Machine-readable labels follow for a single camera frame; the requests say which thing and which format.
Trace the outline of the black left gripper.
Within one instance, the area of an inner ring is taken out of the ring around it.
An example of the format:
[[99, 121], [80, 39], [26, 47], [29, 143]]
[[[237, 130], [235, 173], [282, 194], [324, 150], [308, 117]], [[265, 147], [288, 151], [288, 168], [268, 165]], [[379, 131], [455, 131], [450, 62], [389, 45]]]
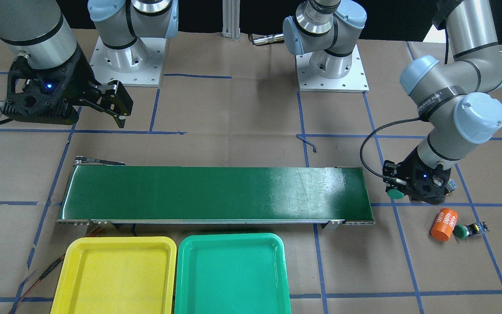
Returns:
[[385, 160], [383, 175], [388, 189], [398, 189], [411, 199], [424, 201], [431, 205], [444, 203], [449, 189], [450, 169], [445, 170], [442, 165], [431, 168], [421, 160], [417, 148], [404, 161], [394, 163]]

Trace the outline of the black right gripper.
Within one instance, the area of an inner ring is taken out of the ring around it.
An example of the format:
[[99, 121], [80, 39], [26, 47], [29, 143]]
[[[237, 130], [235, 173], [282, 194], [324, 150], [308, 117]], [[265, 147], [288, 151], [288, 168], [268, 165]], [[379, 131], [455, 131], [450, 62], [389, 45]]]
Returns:
[[51, 69], [34, 69], [32, 60], [28, 52], [19, 51], [12, 63], [3, 115], [23, 123], [72, 125], [78, 121], [74, 106], [88, 106], [112, 116], [124, 128], [133, 99], [119, 80], [100, 85], [80, 46]]

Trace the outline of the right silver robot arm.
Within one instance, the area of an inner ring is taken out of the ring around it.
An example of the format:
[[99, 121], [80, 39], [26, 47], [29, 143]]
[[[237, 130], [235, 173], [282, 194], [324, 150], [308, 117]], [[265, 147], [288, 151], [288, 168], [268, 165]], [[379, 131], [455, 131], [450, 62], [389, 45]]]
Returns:
[[119, 80], [96, 80], [56, 1], [0, 0], [0, 40], [15, 54], [0, 125], [73, 125], [75, 107], [88, 106], [124, 127], [133, 99]]

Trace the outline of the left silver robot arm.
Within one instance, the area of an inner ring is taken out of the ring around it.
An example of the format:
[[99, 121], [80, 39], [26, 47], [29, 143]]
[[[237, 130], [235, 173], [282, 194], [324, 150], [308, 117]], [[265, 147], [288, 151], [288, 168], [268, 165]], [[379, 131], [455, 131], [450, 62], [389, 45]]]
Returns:
[[[352, 0], [307, 0], [285, 18], [282, 36], [301, 87], [336, 89], [360, 69], [354, 48], [366, 17]], [[502, 104], [489, 95], [502, 87], [502, 51], [488, 0], [439, 0], [434, 25], [449, 35], [453, 61], [421, 56], [399, 78], [417, 120], [434, 128], [404, 161], [372, 173], [392, 199], [439, 205], [452, 191], [451, 169], [502, 128]]]

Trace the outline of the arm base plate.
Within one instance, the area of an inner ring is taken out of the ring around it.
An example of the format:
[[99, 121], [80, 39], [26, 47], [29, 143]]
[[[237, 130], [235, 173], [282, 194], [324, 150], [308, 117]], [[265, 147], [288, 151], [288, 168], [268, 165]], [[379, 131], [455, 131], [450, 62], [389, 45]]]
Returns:
[[90, 65], [100, 83], [119, 80], [126, 87], [158, 88], [166, 47], [165, 38], [138, 38], [129, 48], [114, 50], [98, 38]]
[[295, 57], [301, 92], [364, 93], [370, 90], [359, 49], [351, 55], [336, 57], [325, 51]]

